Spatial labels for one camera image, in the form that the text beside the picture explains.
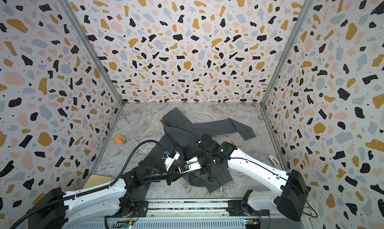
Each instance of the pink toy figure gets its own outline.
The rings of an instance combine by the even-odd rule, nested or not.
[[[123,137],[123,136],[117,135],[117,136],[115,137],[115,142],[116,142],[117,144],[123,145],[126,141],[124,140],[124,137]]]

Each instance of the robotic arm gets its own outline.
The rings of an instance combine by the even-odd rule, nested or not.
[[[28,226],[36,229],[65,229],[93,218],[118,213],[128,215],[133,207],[129,195],[139,190],[145,182],[166,180],[170,185],[191,172],[207,173],[212,164],[238,170],[270,189],[261,193],[247,191],[242,200],[242,208],[248,215],[254,215],[262,209],[277,209],[287,218],[300,221],[310,188],[305,186],[298,171],[288,173],[275,169],[252,158],[235,145],[228,142],[219,145],[207,134],[202,135],[196,144],[201,150],[194,152],[193,158],[179,166],[175,166],[175,160],[180,154],[167,151],[163,158],[164,165],[160,169],[156,167],[156,158],[147,157],[139,162],[138,167],[120,174],[121,177],[114,184],[109,182],[65,193],[61,188],[52,189],[27,212]]]

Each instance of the gray fabric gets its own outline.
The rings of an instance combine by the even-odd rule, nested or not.
[[[192,158],[192,153],[199,151],[199,147],[195,144],[196,140],[204,133],[211,136],[239,132],[244,140],[255,137],[251,127],[234,121],[230,118],[203,123],[191,123],[177,107],[168,112],[161,120],[164,125],[165,135],[159,141],[165,150],[176,150],[180,153],[179,163],[182,164],[185,160]],[[162,157],[160,146],[156,145],[147,157]],[[184,179],[191,186],[206,187],[211,193],[220,186],[232,180],[228,169],[222,169],[217,165],[210,166],[211,172],[200,175],[199,172],[190,173],[184,176]],[[131,198],[143,200],[149,188],[146,184],[139,194],[131,195]]]

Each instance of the terrazzo pattern wall panel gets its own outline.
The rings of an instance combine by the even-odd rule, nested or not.
[[[304,0],[68,0],[124,101],[260,101]]]
[[[82,187],[118,105],[55,0],[1,5],[0,228],[8,228],[51,189]]]
[[[315,0],[266,110],[320,228],[384,228],[383,0]]]

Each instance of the gray marble floor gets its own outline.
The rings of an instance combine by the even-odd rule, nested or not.
[[[266,132],[265,145],[261,144],[260,136],[244,141],[239,133],[214,136],[219,144],[227,141],[242,149],[248,155],[270,165],[268,155],[276,156],[271,138],[261,110],[254,104],[126,104],[124,111],[113,132],[111,141],[100,161],[96,174],[115,177],[125,163],[127,157],[138,143],[143,140],[160,140],[164,135],[160,119],[173,108],[179,110],[193,123],[210,122],[232,118],[238,122],[252,127],[253,131],[261,127]],[[120,146],[114,142],[115,136],[122,135],[126,143]],[[154,145],[144,144],[131,159],[126,172],[137,166],[145,158]],[[190,186],[187,181],[180,178],[171,186],[165,181],[152,183],[147,193],[147,199],[155,198],[241,198],[248,189],[265,191],[267,188],[236,170],[229,169],[233,181],[223,185],[218,190],[208,193],[206,188]]]

